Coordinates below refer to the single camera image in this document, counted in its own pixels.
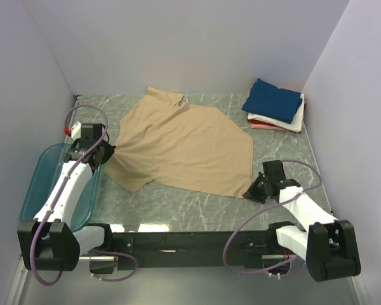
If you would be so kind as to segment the beige t-shirt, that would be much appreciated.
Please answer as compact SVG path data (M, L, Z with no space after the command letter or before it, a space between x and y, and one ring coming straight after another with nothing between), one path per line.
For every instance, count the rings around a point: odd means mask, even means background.
M183 98L149 87L120 120L104 172L132 193L156 181L242 198L252 183L253 138L216 107Z

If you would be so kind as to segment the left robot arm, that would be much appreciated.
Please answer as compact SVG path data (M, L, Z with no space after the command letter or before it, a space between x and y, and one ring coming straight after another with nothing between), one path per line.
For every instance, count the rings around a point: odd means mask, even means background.
M101 123L76 123L71 144L55 144L40 156L17 230L28 270L72 271L80 256L104 245L110 227L88 221L101 167L115 150L105 129Z

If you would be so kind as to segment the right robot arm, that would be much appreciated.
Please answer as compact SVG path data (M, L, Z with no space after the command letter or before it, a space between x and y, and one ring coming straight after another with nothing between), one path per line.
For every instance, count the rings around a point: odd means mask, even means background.
M244 197L260 203L274 199L300 224L271 224L267 246L271 250L286 248L299 256L317 282L359 275L361 263L352 223L325 212L296 180L286 177L282 161L266 161L262 166L263 172Z

